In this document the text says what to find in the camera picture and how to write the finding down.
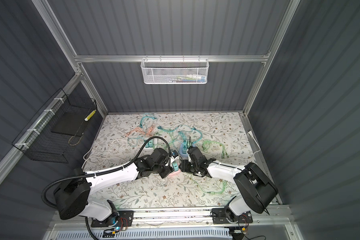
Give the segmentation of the pink power strip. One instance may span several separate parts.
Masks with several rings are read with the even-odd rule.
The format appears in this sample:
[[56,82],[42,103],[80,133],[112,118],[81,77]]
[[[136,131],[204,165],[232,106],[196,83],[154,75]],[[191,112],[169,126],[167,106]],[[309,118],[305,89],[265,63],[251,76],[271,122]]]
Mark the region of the pink power strip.
[[174,178],[174,177],[178,176],[181,172],[182,172],[181,170],[174,171],[174,172],[170,173],[167,177]]

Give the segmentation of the blue power strip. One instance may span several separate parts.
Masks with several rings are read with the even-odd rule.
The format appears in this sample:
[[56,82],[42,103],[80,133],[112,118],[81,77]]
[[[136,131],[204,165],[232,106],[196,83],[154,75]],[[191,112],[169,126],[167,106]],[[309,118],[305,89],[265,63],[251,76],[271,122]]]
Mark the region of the blue power strip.
[[179,156],[182,158],[182,160],[189,161],[187,141],[181,143],[179,147]]

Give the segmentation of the teal charger plug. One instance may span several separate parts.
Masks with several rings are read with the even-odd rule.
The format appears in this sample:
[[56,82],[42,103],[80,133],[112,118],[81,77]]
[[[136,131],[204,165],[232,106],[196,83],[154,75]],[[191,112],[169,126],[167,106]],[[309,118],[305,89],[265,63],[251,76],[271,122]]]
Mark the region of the teal charger plug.
[[179,170],[179,166],[178,166],[178,164],[176,162],[172,163],[172,167],[174,169],[174,172],[177,172]]

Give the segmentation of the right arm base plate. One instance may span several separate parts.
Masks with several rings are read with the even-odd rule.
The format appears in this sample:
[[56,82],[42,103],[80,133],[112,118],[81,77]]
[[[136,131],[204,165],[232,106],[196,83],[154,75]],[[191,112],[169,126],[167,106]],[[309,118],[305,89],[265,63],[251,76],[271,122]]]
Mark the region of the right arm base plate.
[[253,223],[252,213],[244,212],[241,215],[235,215],[230,209],[213,208],[210,216],[214,224],[251,224]]

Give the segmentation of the yellow marker pen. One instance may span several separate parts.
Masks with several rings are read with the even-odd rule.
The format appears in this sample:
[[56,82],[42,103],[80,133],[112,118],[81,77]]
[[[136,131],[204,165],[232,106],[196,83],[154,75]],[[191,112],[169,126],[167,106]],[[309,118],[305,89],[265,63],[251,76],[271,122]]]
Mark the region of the yellow marker pen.
[[97,112],[97,110],[93,110],[92,112],[90,112],[86,117],[85,117],[85,121],[88,122],[91,117]]

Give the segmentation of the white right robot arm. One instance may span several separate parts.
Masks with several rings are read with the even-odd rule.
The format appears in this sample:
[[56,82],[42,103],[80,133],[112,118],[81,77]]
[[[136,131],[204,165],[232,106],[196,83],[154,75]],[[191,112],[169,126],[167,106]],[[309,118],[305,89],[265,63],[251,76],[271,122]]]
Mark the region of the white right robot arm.
[[224,208],[228,222],[237,223],[250,212],[268,213],[267,207],[279,193],[275,184],[255,163],[230,165],[207,159],[197,147],[188,149],[188,159],[181,160],[180,170],[197,177],[216,178],[236,185],[239,194]]

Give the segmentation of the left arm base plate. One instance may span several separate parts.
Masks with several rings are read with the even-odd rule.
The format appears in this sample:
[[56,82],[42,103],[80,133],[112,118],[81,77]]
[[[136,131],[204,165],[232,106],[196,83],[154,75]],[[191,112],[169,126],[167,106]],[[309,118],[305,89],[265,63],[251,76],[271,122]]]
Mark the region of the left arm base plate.
[[98,221],[92,218],[91,227],[92,228],[127,228],[132,226],[134,219],[134,211],[118,211],[117,213],[112,213],[104,221]]

